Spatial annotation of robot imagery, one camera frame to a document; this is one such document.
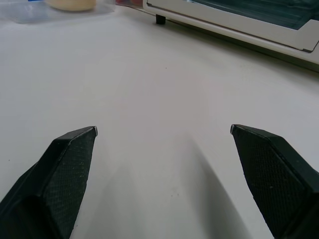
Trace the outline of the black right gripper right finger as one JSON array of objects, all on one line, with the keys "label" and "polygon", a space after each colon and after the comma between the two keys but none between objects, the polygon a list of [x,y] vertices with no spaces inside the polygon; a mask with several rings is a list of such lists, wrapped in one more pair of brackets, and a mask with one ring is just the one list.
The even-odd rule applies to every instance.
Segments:
[{"label": "black right gripper right finger", "polygon": [[233,124],[248,188],[276,239],[319,237],[319,173],[281,136]]}]

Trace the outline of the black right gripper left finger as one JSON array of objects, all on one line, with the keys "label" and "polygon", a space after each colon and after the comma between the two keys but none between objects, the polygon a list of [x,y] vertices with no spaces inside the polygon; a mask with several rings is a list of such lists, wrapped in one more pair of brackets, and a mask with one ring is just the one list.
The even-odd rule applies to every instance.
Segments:
[{"label": "black right gripper left finger", "polygon": [[0,203],[2,239],[68,239],[86,191],[96,126],[52,141]]}]

